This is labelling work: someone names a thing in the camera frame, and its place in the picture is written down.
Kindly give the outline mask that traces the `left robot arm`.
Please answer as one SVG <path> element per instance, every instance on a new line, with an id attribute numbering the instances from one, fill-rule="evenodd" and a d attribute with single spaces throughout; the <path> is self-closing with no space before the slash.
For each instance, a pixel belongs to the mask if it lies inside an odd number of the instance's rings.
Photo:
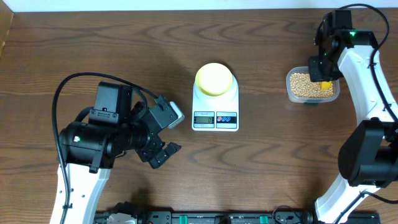
<path id="1" fill-rule="evenodd" d="M 93 107 L 85 108 L 60 133 L 62 165 L 51 223 L 93 223 L 100 195 L 116 158 L 136 151 L 142 162 L 158 169 L 180 146 L 159 137 L 184 119 L 173 101 L 163 96 L 149 108 L 133 103 L 137 88 L 100 82 Z"/>

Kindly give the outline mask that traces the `yellow measuring scoop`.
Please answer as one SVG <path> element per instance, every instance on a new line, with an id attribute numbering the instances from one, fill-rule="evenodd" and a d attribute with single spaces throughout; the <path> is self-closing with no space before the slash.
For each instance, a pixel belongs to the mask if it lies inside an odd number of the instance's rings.
<path id="1" fill-rule="evenodd" d="M 332 82 L 320 82 L 321 90 L 329 90 L 332 87 Z"/>

